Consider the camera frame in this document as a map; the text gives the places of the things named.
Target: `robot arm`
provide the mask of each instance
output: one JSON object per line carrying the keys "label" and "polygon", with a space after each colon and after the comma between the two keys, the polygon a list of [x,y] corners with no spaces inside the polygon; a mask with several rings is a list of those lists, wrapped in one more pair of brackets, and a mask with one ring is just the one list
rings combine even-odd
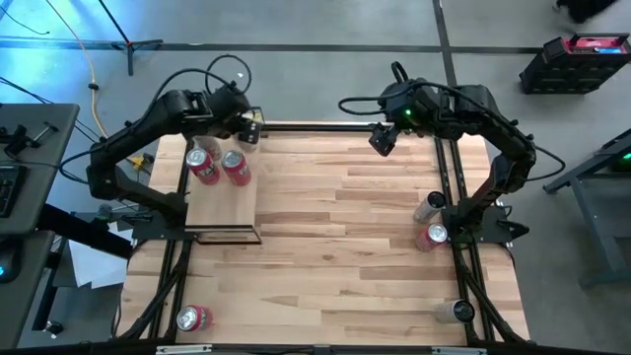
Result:
{"label": "robot arm", "polygon": [[234,86],[223,86],[213,94],[180,90],[163,94],[142,118],[126,122],[125,128],[92,146],[87,167],[91,194],[137,202],[160,212],[171,225],[183,222],[187,205],[181,195],[163,194],[132,180],[116,164],[167,134],[181,133],[186,139],[209,134],[226,139],[247,132],[252,122],[241,114],[249,109],[247,98]]}
{"label": "robot arm", "polygon": [[[515,192],[526,183],[530,168],[536,161],[532,136],[523,135],[516,128],[516,120],[509,121],[502,116],[486,87],[449,87],[422,78],[407,79],[403,71],[401,78],[397,68],[402,71],[400,64],[393,63],[396,83],[386,87],[379,97],[366,98],[376,100],[381,109],[375,113],[383,113],[386,122],[391,123],[388,127],[380,123],[373,127],[369,142],[378,153],[387,156],[400,132],[453,140],[464,133],[481,135],[502,152],[493,160],[489,178],[472,197],[458,204],[457,214],[447,226],[451,232],[456,232],[458,228],[457,234],[462,230],[474,232],[486,208],[500,195]],[[366,99],[345,99],[339,107],[345,112],[361,114],[343,105],[368,101]]]}

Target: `white paper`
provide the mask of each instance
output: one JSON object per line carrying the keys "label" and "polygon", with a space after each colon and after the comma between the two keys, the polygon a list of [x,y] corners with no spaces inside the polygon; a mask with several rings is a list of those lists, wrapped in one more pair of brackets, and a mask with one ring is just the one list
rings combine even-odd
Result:
{"label": "white paper", "polygon": [[[119,232],[116,223],[109,224],[109,231],[131,242],[132,230]],[[73,268],[77,286],[92,282],[92,288],[119,284],[125,281],[127,260],[70,241]]]}

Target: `yellow cable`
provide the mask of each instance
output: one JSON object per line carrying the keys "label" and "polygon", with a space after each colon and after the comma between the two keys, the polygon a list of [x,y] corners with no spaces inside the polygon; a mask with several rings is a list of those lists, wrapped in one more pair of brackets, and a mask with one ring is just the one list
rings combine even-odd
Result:
{"label": "yellow cable", "polygon": [[[88,59],[88,64],[90,65],[90,73],[92,75],[92,84],[96,85],[97,84],[97,78],[95,76],[95,68],[92,65],[92,59],[90,58],[90,53],[88,53],[88,50],[86,50],[86,46],[83,45],[83,42],[79,39],[77,34],[75,34],[75,32],[70,27],[70,25],[68,25],[66,20],[63,19],[61,14],[59,14],[57,9],[55,9],[55,7],[52,6],[50,1],[46,0],[46,2],[48,3],[48,6],[50,6],[52,11],[54,11],[55,14],[57,14],[59,19],[63,22],[63,24],[66,25],[68,30],[70,30],[70,32],[72,33],[72,36],[74,36],[75,39],[77,39],[77,42],[81,46],[81,50],[83,50],[84,54],[86,55],[86,59]],[[103,125],[101,124],[101,120],[99,119],[99,116],[97,115],[97,94],[96,94],[96,90],[90,89],[90,91],[92,91],[92,117],[95,119],[95,122],[97,123],[97,126],[99,127],[99,131],[103,134],[104,137],[107,137],[107,133],[105,133],[105,130],[103,129]]]}

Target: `concrete floor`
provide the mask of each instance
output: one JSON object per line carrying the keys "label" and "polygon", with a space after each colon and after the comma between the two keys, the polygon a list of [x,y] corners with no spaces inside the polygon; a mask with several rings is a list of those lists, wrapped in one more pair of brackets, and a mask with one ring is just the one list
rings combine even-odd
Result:
{"label": "concrete floor", "polygon": [[[96,0],[53,1],[83,39],[119,40]],[[167,42],[250,44],[400,44],[438,45],[432,0],[122,0],[107,1],[132,40],[162,38]],[[557,26],[549,0],[443,0],[451,45],[540,46],[566,36]],[[9,12],[17,19],[50,31],[45,37],[67,38],[54,13],[39,0],[13,0]],[[588,24],[585,32],[631,32],[631,2],[620,2]],[[0,20],[0,36],[32,36],[8,18]],[[206,67],[220,53],[211,51],[137,52],[136,75],[128,77],[123,54],[93,50],[91,56],[102,87],[99,112],[113,132],[124,120],[137,118],[158,85],[184,67]],[[399,60],[411,76],[444,83],[441,53],[282,52],[235,53],[251,67],[248,97],[274,120],[371,120],[336,108],[348,96],[378,95],[392,81],[389,64]],[[572,168],[602,143],[629,128],[628,93],[631,70],[617,73],[602,88],[584,97],[525,96],[518,74],[531,55],[455,54],[459,84],[483,84],[506,117],[517,118],[535,142],[563,158]],[[0,76],[41,96],[82,108],[79,118],[94,129],[90,115],[88,66],[79,50],[0,48]],[[243,71],[222,63],[217,73],[231,79]],[[169,88],[201,89],[202,77],[187,75]],[[0,87],[0,102],[32,102]],[[74,134],[66,156],[84,151],[89,142]],[[155,151],[156,145],[146,148]],[[497,151],[489,147],[489,154]],[[70,171],[82,176],[87,160]],[[540,156],[533,176],[556,169]],[[531,338],[541,344],[602,351],[631,349],[629,285],[582,290],[577,279],[598,267],[599,260],[572,192],[543,193],[533,182],[503,198],[515,206],[512,219],[530,226],[515,242],[514,254]],[[69,198],[62,191],[72,190]],[[100,202],[83,185],[59,177],[49,202],[65,210],[90,211]],[[53,316],[66,324],[57,339],[25,331],[22,346],[103,340],[115,308],[117,288],[97,292],[68,290],[56,299]]]}

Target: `keyboard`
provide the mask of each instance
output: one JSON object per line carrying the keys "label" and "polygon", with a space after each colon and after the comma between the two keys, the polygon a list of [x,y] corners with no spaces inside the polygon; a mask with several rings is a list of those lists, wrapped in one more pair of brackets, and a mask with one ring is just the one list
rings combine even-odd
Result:
{"label": "keyboard", "polygon": [[0,166],[0,218],[11,215],[27,170],[23,166]]}

